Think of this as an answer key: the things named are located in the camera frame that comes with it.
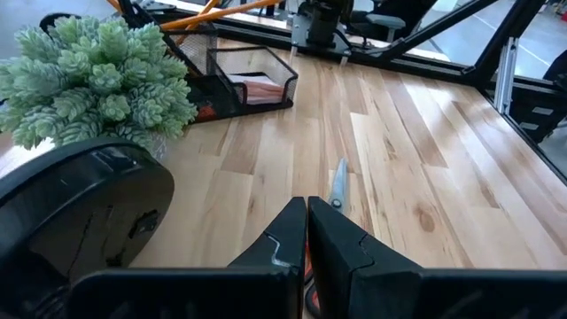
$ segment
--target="potted plant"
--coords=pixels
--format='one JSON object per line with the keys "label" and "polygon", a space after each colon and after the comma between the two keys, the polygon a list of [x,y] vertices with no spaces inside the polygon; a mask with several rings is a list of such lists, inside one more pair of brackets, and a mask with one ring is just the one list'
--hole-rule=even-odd
{"label": "potted plant", "polygon": [[177,138],[197,115],[187,100],[185,64],[166,54],[159,27],[124,19],[60,18],[43,32],[21,30],[22,56],[0,62],[0,129],[16,145],[56,145],[96,136],[126,138],[151,150]]}

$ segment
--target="wood grain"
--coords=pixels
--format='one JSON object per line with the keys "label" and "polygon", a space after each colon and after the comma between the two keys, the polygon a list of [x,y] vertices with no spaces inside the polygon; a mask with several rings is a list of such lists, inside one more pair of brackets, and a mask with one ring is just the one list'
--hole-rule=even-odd
{"label": "wood grain", "polygon": [[[326,198],[346,157],[347,216],[425,267],[567,267],[567,188],[475,89],[301,56],[293,67],[292,109],[196,124],[169,144],[174,199],[133,266],[228,264],[292,196]],[[1,174],[49,149],[7,135],[0,147]]]}

